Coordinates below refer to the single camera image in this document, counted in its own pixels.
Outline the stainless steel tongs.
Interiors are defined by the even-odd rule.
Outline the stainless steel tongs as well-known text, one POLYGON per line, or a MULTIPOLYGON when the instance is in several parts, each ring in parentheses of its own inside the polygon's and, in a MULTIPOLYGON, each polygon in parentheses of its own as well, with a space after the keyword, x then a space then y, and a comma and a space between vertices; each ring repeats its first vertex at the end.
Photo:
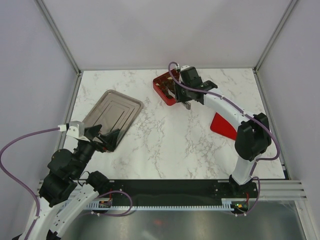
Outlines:
POLYGON ((176 100, 175 89, 173 87, 166 87, 166 91, 167 91, 169 106, 173 106, 174 104, 178 103, 183 105, 187 110, 191 110, 191 104, 189 102, 187 101, 178 102, 176 100))

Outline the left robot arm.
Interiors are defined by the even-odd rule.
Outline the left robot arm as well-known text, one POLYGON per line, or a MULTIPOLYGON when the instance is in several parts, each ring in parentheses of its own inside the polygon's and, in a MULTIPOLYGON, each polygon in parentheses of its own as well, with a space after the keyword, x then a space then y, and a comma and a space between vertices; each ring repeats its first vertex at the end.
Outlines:
POLYGON ((105 197, 110 190, 109 180, 101 172, 88 175, 79 193, 66 203, 71 193, 78 186, 87 164, 95 152, 113 152, 117 147, 119 129, 107 134, 101 133, 102 125, 85 127, 81 121, 72 121, 56 127, 77 140, 73 151, 57 150, 47 165, 48 175, 35 196, 36 209, 34 218, 27 224, 25 231, 16 236, 17 240, 59 240, 66 228, 76 216, 97 197, 105 197))

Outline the stainless steel tray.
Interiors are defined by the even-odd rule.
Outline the stainless steel tray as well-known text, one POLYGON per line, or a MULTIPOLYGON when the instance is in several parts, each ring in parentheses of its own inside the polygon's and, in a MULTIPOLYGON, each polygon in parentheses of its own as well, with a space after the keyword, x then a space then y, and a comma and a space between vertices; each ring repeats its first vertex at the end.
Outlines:
POLYGON ((107 90, 84 118, 84 126, 88 128, 102 125, 102 135, 120 129, 118 147, 143 107, 140 100, 115 90, 107 90))

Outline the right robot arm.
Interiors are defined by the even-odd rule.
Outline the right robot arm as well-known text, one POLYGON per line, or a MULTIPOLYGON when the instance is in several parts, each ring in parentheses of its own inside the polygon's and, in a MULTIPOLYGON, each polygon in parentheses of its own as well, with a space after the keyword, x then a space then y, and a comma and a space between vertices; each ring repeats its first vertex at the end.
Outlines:
POLYGON ((264 113, 246 114, 243 108, 226 98, 218 86, 210 80, 203 81, 193 66, 176 67, 179 79, 174 80, 175 100, 196 101, 213 109, 236 130, 234 148, 238 158, 229 177, 228 191, 233 197, 241 197, 252 181, 251 171, 255 161, 271 145, 268 117, 264 113))

